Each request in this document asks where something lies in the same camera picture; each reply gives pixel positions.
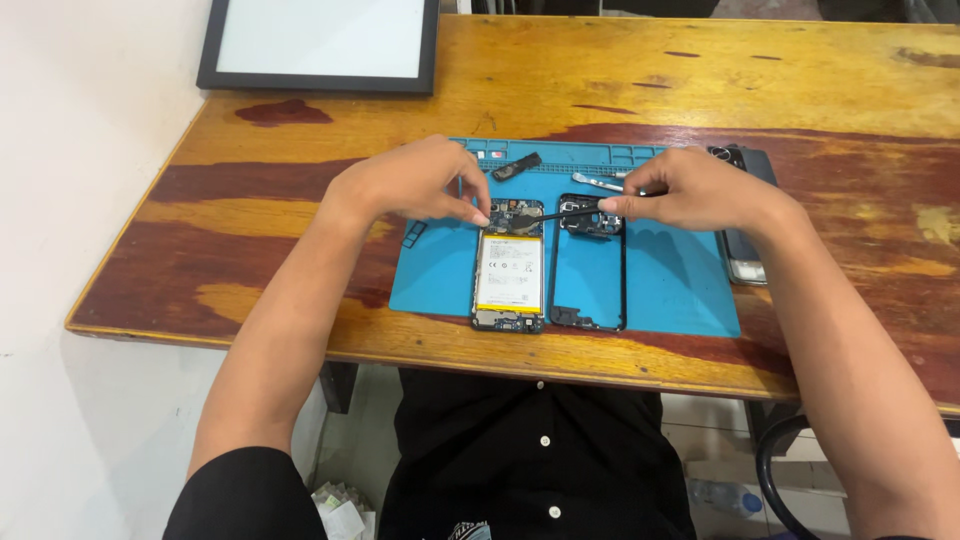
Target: person's right hand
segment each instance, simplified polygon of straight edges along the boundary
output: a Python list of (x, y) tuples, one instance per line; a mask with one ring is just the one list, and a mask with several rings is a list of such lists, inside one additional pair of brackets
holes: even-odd
[[(667, 191), (660, 197), (637, 197)], [(689, 231), (739, 229), (756, 234), (768, 218), (803, 212), (800, 204), (703, 148), (668, 148), (627, 175), (623, 196), (600, 201), (601, 210), (651, 218)]]

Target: person's left hand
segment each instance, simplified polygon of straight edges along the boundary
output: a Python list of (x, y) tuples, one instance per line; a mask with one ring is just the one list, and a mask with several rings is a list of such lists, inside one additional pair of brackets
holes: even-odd
[(330, 183), (324, 203), (331, 199), (367, 212), (371, 220), (395, 212), (412, 219), (455, 217), (480, 227), (490, 224), (487, 177), (473, 154), (443, 135), (355, 163)]

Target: table leg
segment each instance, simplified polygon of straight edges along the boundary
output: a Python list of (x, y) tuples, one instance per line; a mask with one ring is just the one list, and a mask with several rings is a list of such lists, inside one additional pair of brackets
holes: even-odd
[(320, 386), (324, 389), (326, 409), (329, 412), (347, 414), (350, 411), (358, 365), (354, 362), (333, 360), (324, 362), (324, 367), (320, 369)]
[[(748, 402), (744, 400), (743, 404), (747, 409), (747, 426), (750, 428), (750, 442), (754, 453), (756, 453), (756, 445), (760, 442), (760, 437), (767, 429), (784, 418), (800, 414), (803, 408), (802, 405), (794, 403)], [(794, 433), (777, 441), (773, 455), (786, 455), (786, 451), (796, 438), (797, 434)]]

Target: disassembled smartphone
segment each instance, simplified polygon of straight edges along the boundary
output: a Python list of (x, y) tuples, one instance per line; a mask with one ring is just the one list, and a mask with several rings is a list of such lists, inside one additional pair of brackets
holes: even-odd
[(543, 224), (511, 230), (516, 215), (543, 215), (543, 203), (491, 200), (473, 271), (470, 325), (477, 330), (543, 331)]
[[(565, 193), (560, 196), (560, 212), (580, 209), (587, 206), (596, 206), (603, 197)], [(591, 241), (612, 241), (611, 237), (620, 237), (620, 323), (615, 327), (604, 327), (593, 322), (591, 317), (581, 317), (578, 307), (563, 307), (554, 304), (557, 290), (557, 259), (560, 247), (560, 230), (566, 230), (573, 235), (581, 235)], [(550, 322), (591, 330), (623, 331), (627, 328), (627, 227), (623, 218), (618, 215), (597, 212), (593, 214), (561, 217), (557, 220), (557, 228), (553, 239), (553, 263), (550, 268)]]
[[(774, 176), (774, 169), (770, 165), (766, 152), (735, 144), (709, 146), (707, 151), (715, 158), (726, 161), (767, 184), (777, 185), (777, 177)], [(725, 229), (717, 232), (717, 241), (727, 258), (727, 275), (731, 282), (747, 285), (767, 284), (760, 255), (751, 245), (746, 234), (737, 229)]]

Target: white tile floor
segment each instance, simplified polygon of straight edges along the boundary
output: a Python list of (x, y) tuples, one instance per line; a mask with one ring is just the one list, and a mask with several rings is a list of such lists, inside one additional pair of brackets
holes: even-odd
[[(399, 461), (394, 413), (401, 397), (395, 368), (360, 366), (350, 413), (327, 415), (315, 486), (327, 480), (346, 481), (367, 494), (375, 508), (381, 507)], [(688, 472), (695, 471), (700, 478), (735, 479), (760, 496), (742, 402), (678, 394), (663, 394), (662, 399), (663, 434), (687, 464)], [(960, 453), (960, 440), (954, 442)], [(812, 431), (798, 437), (786, 459), (814, 462), (775, 466), (782, 467), (775, 468), (775, 478), (781, 482), (782, 477), (790, 486), (780, 490), (787, 506), (821, 538), (849, 538), (844, 499), (837, 496), (842, 493), (839, 482), (827, 463), (818, 463), (826, 459)], [(784, 531), (766, 507), (749, 520), (697, 507), (691, 509), (691, 516), (700, 538), (759, 538)]]

